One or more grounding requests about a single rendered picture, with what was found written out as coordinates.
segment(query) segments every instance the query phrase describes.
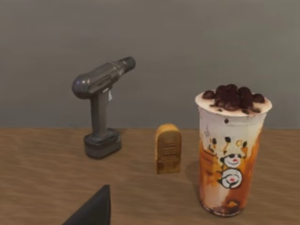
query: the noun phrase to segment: gray background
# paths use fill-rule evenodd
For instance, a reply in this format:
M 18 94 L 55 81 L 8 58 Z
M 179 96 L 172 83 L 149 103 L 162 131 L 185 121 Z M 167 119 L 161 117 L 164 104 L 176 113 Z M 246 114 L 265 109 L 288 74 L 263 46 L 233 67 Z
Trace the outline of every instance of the gray background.
M 272 100 L 268 127 L 298 128 L 299 11 L 299 0 L 1 0 L 0 126 L 89 127 L 73 79 L 132 55 L 111 127 L 196 128 L 195 96 L 236 83 Z

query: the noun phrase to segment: small wooden object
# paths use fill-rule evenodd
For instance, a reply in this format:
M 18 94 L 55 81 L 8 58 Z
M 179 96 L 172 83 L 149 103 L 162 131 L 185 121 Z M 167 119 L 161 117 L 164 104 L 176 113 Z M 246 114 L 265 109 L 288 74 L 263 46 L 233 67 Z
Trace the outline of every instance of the small wooden object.
M 163 124 L 156 131 L 155 164 L 157 174 L 179 173 L 181 134 L 174 124 Z

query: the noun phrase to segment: brown tabletop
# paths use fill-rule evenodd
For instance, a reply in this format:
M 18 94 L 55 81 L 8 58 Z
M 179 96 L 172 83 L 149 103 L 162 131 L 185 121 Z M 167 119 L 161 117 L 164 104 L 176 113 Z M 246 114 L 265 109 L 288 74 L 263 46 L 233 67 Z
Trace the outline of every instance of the brown tabletop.
M 181 172 L 155 174 L 154 129 L 121 130 L 102 160 L 83 150 L 83 128 L 0 129 L 0 224 L 61 225 L 111 185 L 112 225 L 299 225 L 300 130 L 265 130 L 248 205 L 219 218 L 197 200 L 198 131 L 182 130 Z

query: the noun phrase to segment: drink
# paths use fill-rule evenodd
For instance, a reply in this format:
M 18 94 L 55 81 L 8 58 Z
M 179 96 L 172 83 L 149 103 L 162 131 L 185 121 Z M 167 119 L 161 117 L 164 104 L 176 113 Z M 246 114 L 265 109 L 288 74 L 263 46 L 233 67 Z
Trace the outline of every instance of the drink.
M 249 93 L 231 85 L 195 99 L 200 113 L 199 197 L 217 216 L 231 217 L 244 209 L 263 122 L 272 108 L 267 98 Z

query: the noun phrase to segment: plastic cup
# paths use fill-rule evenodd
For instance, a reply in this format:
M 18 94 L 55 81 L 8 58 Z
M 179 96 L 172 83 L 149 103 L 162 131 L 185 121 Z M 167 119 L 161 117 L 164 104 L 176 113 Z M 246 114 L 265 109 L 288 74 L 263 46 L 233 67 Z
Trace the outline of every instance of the plastic cup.
M 200 114 L 199 197 L 210 213 L 232 217 L 245 208 L 268 99 L 261 113 L 245 114 L 212 107 L 213 100 L 195 99 Z

